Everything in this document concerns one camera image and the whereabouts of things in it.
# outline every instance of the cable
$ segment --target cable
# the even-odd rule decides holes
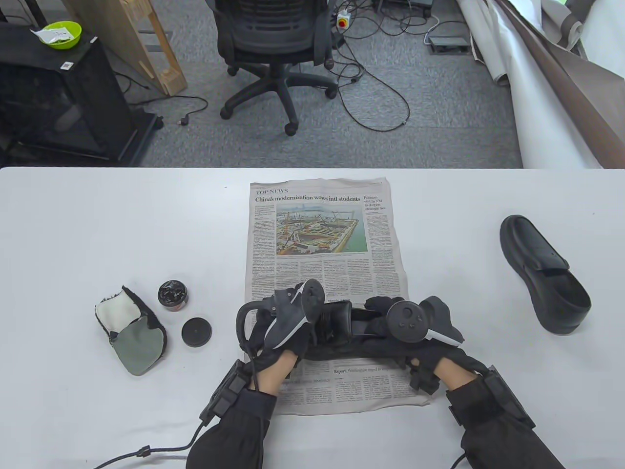
[[[26,21],[28,23],[28,26],[34,26],[33,22],[30,19],[26,19],[23,16],[20,16],[18,14],[6,14],[4,15],[5,18],[19,18],[22,21]]]
[[[28,14],[28,12],[26,11],[26,7],[24,6],[24,4],[22,3],[21,0],[16,0],[17,3],[19,3],[19,5],[22,7],[22,11],[24,11],[24,14],[26,15],[27,18],[30,18],[31,20],[29,21],[29,23],[31,24],[31,26],[35,25],[35,21],[34,19],[31,17],[31,15]]]
[[[341,70],[340,73],[335,73],[332,72],[335,76],[338,77],[338,80],[340,82],[340,80],[342,78],[347,78],[349,79],[348,83],[344,83],[344,84],[340,84],[339,83],[339,87],[338,87],[338,94],[339,97],[341,98],[341,104],[343,106],[343,108],[345,109],[345,112],[347,112],[347,115],[356,123],[358,124],[360,127],[363,127],[367,130],[371,130],[374,132],[379,132],[379,133],[388,133],[388,132],[392,132],[394,130],[399,129],[400,127],[403,127],[406,125],[406,123],[408,122],[408,119],[410,119],[410,115],[411,115],[411,110],[410,110],[410,104],[408,103],[407,99],[404,98],[404,96],[397,91],[395,88],[393,88],[391,85],[389,85],[388,83],[386,83],[385,81],[383,81],[382,79],[379,79],[377,76],[373,75],[373,73],[371,73],[369,70],[367,70],[367,68],[361,64],[358,59],[356,59],[356,55],[354,54],[354,51],[352,50],[352,48],[350,47],[350,45],[347,42],[347,39],[345,39],[345,46],[347,47],[347,49],[349,50],[349,53],[351,54],[351,57],[346,57],[345,55],[343,55],[343,53],[341,53],[340,49],[337,49],[337,53],[343,57],[344,59],[348,60],[348,61],[352,61],[352,63],[344,63],[344,62],[337,62],[335,61],[335,63],[339,63],[343,65],[343,68]],[[345,70],[348,67],[356,67],[357,69],[357,73],[354,75],[348,75],[346,76]],[[365,75],[369,75],[370,77],[372,77],[373,79],[375,79],[376,81],[378,81],[379,83],[383,84],[385,87],[387,87],[388,89],[390,89],[394,94],[397,94],[397,96],[399,96],[401,98],[401,100],[404,102],[404,104],[406,105],[406,118],[404,120],[402,120],[399,124],[395,125],[394,127],[390,128],[390,129],[376,129],[374,127],[369,127],[366,124],[363,124],[362,122],[360,122],[360,120],[358,120],[348,109],[346,103],[345,103],[345,99],[343,98],[343,92],[342,92],[342,88],[345,86],[349,86],[351,84],[355,84],[358,81],[360,81],[360,79]]]
[[[252,354],[251,349],[249,347],[249,342],[246,342],[245,349],[249,357],[249,362],[252,365],[252,381],[254,382],[254,389],[256,391],[260,391],[258,387],[258,375],[256,374],[256,365],[254,365],[254,359],[256,358],[256,354]],[[264,459],[263,441],[264,441],[264,433],[265,433],[265,422],[263,421],[262,417],[259,417],[258,420],[260,421],[260,431],[261,431],[261,435],[260,435],[261,444],[258,449],[258,469],[263,469],[262,460]]]
[[[467,453],[462,453],[462,456],[460,456],[456,462],[454,462],[451,467],[449,469],[456,469],[456,467],[458,467],[458,465],[460,464],[460,462],[465,459],[467,457]]]
[[[349,27],[343,31],[343,33],[346,33],[349,29],[352,28],[352,26],[355,23],[356,19],[366,19],[368,21],[371,21],[373,24],[375,24],[377,26],[376,30],[373,31],[372,33],[369,33],[365,36],[358,36],[358,37],[354,37],[354,36],[344,36],[347,39],[366,39],[366,38],[370,38],[371,36],[374,36],[377,33],[382,32],[383,34],[385,34],[386,36],[390,36],[392,38],[397,37],[397,36],[401,36],[402,34],[409,34],[412,36],[420,36],[421,34],[425,34],[425,32],[423,33],[411,33],[410,31],[408,31],[408,28],[413,28],[414,26],[425,26],[428,21],[427,19],[423,18],[422,16],[419,16],[417,14],[408,14],[407,16],[404,16],[403,18],[396,18],[394,17],[392,14],[387,13],[385,10],[381,11],[382,14],[382,20],[378,23],[374,18],[370,18],[369,16],[358,16],[358,12],[359,11],[372,11],[374,12],[375,9],[373,8],[372,5],[367,5],[367,6],[363,6],[364,3],[366,2],[366,0],[363,0],[362,2],[360,2],[359,4],[356,4],[354,0],[346,0],[344,1],[337,10],[340,10],[341,8],[344,8],[345,5],[349,5],[352,4],[353,9],[351,10],[350,13],[352,13],[352,19],[351,19],[351,23],[349,25]],[[385,30],[382,25],[384,23],[385,19],[392,19],[393,21],[397,21],[400,24],[400,32],[398,33],[390,33],[389,31]],[[424,20],[423,23],[419,23],[419,24],[413,24],[412,23],[412,18],[419,18]]]
[[[174,99],[174,98],[199,99],[200,101],[204,103],[204,106],[202,106],[201,108],[195,109],[194,111],[190,111],[186,113],[184,117],[178,121],[178,124],[180,124],[181,126],[189,125],[190,115],[195,114],[195,113],[201,113],[202,111],[206,110],[206,108],[208,108],[208,101],[206,101],[204,98],[200,96],[187,96],[185,94],[177,94],[175,96],[161,96],[160,98],[147,99],[145,101],[140,101],[138,103],[129,103],[129,105],[130,106],[144,106],[146,104],[155,103],[156,101],[164,101],[165,99]]]
[[[130,91],[130,89],[131,89],[131,88],[132,88],[132,86],[133,86],[133,83],[137,84],[138,86],[142,87],[143,89],[150,89],[150,87],[149,87],[149,86],[146,86],[146,85],[144,85],[144,84],[139,83],[139,82],[138,82],[138,81],[136,81],[134,78],[132,78],[132,77],[130,77],[130,76],[128,76],[128,75],[126,75],[126,74],[123,74],[123,73],[120,73],[120,72],[116,72],[115,70],[113,71],[113,73],[114,73],[116,76],[122,76],[122,77],[124,77],[124,78],[126,78],[126,79],[128,80],[128,86],[127,86],[127,87],[126,87],[126,89],[124,90],[124,92],[123,92],[124,94],[126,94],[126,93],[128,93],[128,91]]]
[[[179,446],[177,448],[150,448],[149,445],[144,446],[143,448],[141,448],[138,451],[135,451],[134,453],[127,453],[125,455],[121,455],[121,456],[117,456],[116,458],[113,459],[109,459],[108,461],[100,464],[99,466],[97,466],[94,469],[102,469],[103,467],[108,466],[109,464],[113,464],[116,463],[117,461],[121,461],[123,459],[128,459],[128,458],[132,458],[132,457],[137,457],[137,458],[145,458],[147,456],[149,456],[152,453],[174,453],[177,451],[184,451],[184,450],[188,450],[189,448],[191,448],[193,446],[193,443],[195,443],[195,440],[197,440],[199,432],[202,430],[202,427],[204,426],[204,422],[200,423],[197,430],[195,431],[195,433],[193,434],[193,437],[191,438],[191,441],[184,445],[184,446]]]

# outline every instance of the gray carpet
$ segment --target gray carpet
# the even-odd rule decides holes
[[[5,3],[17,0],[1,1],[5,10]],[[66,16],[55,1],[39,0],[49,20]],[[164,28],[172,31],[171,43],[189,83],[184,94],[202,96],[209,106],[182,127],[176,123],[179,118],[201,103],[171,99],[150,104],[147,110],[163,115],[165,127],[152,137],[144,166],[521,167],[509,89],[496,86],[486,68],[470,55],[433,56],[422,36],[407,34],[377,33],[350,40],[358,60],[407,99],[409,121],[396,131],[375,133],[354,123],[339,98],[330,101],[321,90],[296,88],[292,96],[299,131],[287,137],[283,127],[288,119],[274,93],[238,107],[229,121],[219,117],[225,100],[253,77],[244,71],[234,78],[227,75],[216,50],[214,19],[202,0],[152,3]],[[455,0],[436,0],[433,13],[442,21],[462,19]],[[392,21],[385,20],[383,26],[389,33],[399,32]],[[349,34],[364,36],[375,29],[371,21],[361,19]],[[433,35],[452,33],[467,34],[466,26],[445,24]],[[116,70],[129,72],[117,58],[111,61]],[[302,69],[313,71],[310,64]],[[327,72],[321,66],[314,73]],[[127,82],[119,80],[125,87]],[[127,96],[129,101],[138,101],[158,95],[134,86]],[[406,116],[403,102],[370,77],[345,87],[343,96],[352,113],[368,126],[390,128]]]

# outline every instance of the white backdrop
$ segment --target white backdrop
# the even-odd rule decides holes
[[[496,81],[507,74],[523,166],[600,168],[521,37],[493,0],[457,0]],[[511,0],[540,28],[539,0]],[[597,0],[582,32],[589,60],[625,76],[623,0]]]

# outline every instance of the chair base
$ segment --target chair base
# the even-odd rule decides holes
[[[289,123],[284,126],[284,132],[288,136],[294,136],[298,131],[299,121],[297,119],[298,115],[297,112],[295,112],[293,100],[289,94],[289,88],[292,86],[325,88],[326,96],[329,99],[334,99],[338,92],[339,85],[335,79],[329,77],[310,73],[292,72],[292,67],[293,65],[283,64],[272,64],[268,67],[265,65],[237,64],[235,67],[228,67],[228,75],[230,76],[235,76],[239,69],[243,69],[257,76],[259,80],[243,88],[228,99],[219,113],[221,118],[229,119],[233,115],[234,108],[240,104],[268,91],[275,91],[280,97],[280,101],[282,101],[286,115],[289,118]]]

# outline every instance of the black sleeve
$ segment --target black sleeve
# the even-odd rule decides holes
[[[271,414],[276,397],[244,390],[245,399],[228,409],[221,421],[200,436],[191,447],[186,469],[256,469],[263,438],[269,428],[257,414]]]
[[[473,421],[464,424],[461,446],[474,469],[564,469],[528,426],[495,410],[501,408],[482,378],[448,392],[447,397],[454,412]]]

